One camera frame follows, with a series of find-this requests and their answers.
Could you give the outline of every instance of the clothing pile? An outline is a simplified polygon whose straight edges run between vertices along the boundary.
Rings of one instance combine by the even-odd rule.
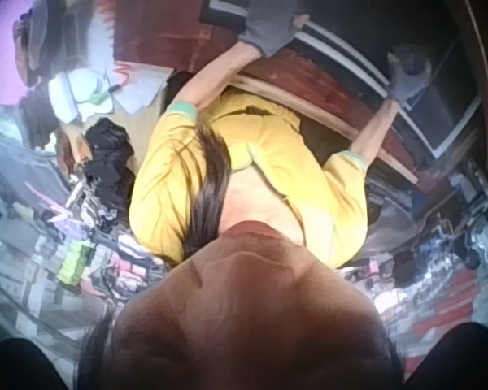
[[[92,160],[85,163],[87,182],[108,209],[117,210],[118,220],[128,220],[129,199],[135,175],[127,168],[133,156],[129,135],[121,126],[101,118],[85,134]]]

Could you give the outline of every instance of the pink wall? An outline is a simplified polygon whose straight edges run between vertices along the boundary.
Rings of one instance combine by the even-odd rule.
[[[18,76],[12,26],[33,0],[0,0],[0,104],[16,104],[27,88]]]

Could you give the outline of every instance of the dark object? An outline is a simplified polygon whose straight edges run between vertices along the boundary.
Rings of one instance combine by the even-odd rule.
[[[481,265],[481,257],[479,253],[475,249],[470,249],[466,254],[466,257],[463,258],[463,264],[469,270],[476,270]]]
[[[129,135],[121,126],[101,118],[87,130],[85,138],[92,150],[92,160],[85,163],[85,175],[95,186],[103,205],[116,209],[121,219],[127,219],[129,194],[135,175],[126,167],[133,148]]]
[[[488,328],[478,323],[454,327],[430,350],[404,388],[488,388]]]
[[[414,284],[418,274],[417,262],[414,254],[410,250],[405,250],[394,255],[394,286],[396,288],[406,288]]]
[[[27,339],[9,339],[0,343],[0,388],[67,390],[47,356]]]
[[[17,111],[16,123],[24,145],[30,149],[47,145],[50,134],[59,128],[58,118],[50,104],[48,84],[39,84],[28,91],[18,102]]]

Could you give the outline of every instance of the yellow shirt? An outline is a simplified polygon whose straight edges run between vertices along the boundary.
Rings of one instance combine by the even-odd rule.
[[[246,113],[247,107],[269,115]],[[283,106],[248,93],[229,91],[202,115],[224,138],[232,171],[256,164],[288,202],[311,252],[330,267],[339,267],[354,256],[367,234],[367,163],[362,156],[344,151],[320,167],[298,134],[299,118]],[[190,210],[178,151],[183,150],[181,157],[191,172],[195,194],[199,174],[202,178],[205,171],[195,124],[196,111],[184,102],[171,105],[160,118],[137,174],[130,207],[130,226],[141,244],[177,262],[183,260],[181,234],[188,226]]]

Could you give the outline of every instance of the hand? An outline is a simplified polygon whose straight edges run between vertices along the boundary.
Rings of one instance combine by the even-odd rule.
[[[264,57],[272,57],[309,20],[309,15],[294,18],[296,5],[297,0],[250,0],[246,31],[239,40],[256,47]]]
[[[430,82],[430,61],[415,45],[401,45],[389,53],[389,96],[400,106],[425,89]]]

